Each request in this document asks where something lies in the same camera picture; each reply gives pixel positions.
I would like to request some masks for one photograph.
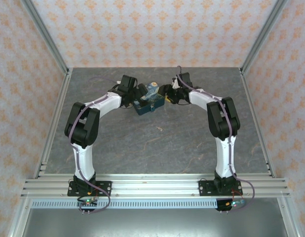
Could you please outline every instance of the wall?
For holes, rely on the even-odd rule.
[[[21,1],[0,1],[0,237],[33,177],[62,79]]]
[[[305,230],[305,1],[289,1],[245,75],[270,158]]]
[[[34,0],[69,67],[241,67],[276,0]]]

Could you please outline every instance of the gray table surface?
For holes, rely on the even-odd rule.
[[[249,103],[238,68],[183,68],[194,86],[221,97],[233,98],[241,128],[235,142],[237,173],[266,173]],[[171,83],[178,68],[74,68],[53,140],[46,173],[74,173],[73,150],[64,128],[74,102],[95,100],[126,74],[139,83]],[[100,120],[99,135],[93,146],[93,165],[99,173],[213,173],[216,143],[206,112],[195,105],[168,102],[153,113],[137,115],[134,108],[119,108]]]
[[[286,237],[276,198],[246,209],[107,209],[81,215],[72,209],[32,209],[23,237]]]

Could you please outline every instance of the black mounting plate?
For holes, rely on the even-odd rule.
[[[218,192],[217,188],[214,185],[213,180],[200,180],[198,182],[198,191],[200,193],[200,196],[232,196],[233,193],[231,190],[238,191],[242,195],[243,193],[242,193],[241,182],[237,180],[235,182],[235,185],[233,185],[233,187],[221,193]]]
[[[105,190],[109,196],[111,196],[111,190],[112,190],[112,181],[95,181],[95,186]],[[69,197],[106,197],[106,195],[103,192],[100,192],[99,190],[94,190],[91,194],[88,194],[87,192],[82,192],[77,190],[76,185],[73,181],[69,182],[68,192],[67,196]]]

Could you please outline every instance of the orange floral pattern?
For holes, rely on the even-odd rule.
[[[276,0],[33,2],[69,67],[241,67]]]
[[[21,1],[0,1],[0,237],[33,177],[62,79]]]
[[[305,3],[287,3],[245,75],[278,176],[305,233]]]

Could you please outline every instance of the enclosure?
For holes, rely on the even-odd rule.
[[[218,160],[207,113],[165,101],[152,113],[122,107],[100,119],[93,167],[97,180],[112,181],[112,202],[81,215],[67,196],[73,104],[100,98],[123,75],[171,84],[178,65],[193,86],[233,99],[234,166],[254,185],[242,182],[253,202],[220,215],[219,196],[200,196]],[[305,2],[0,1],[7,235],[305,236]]]

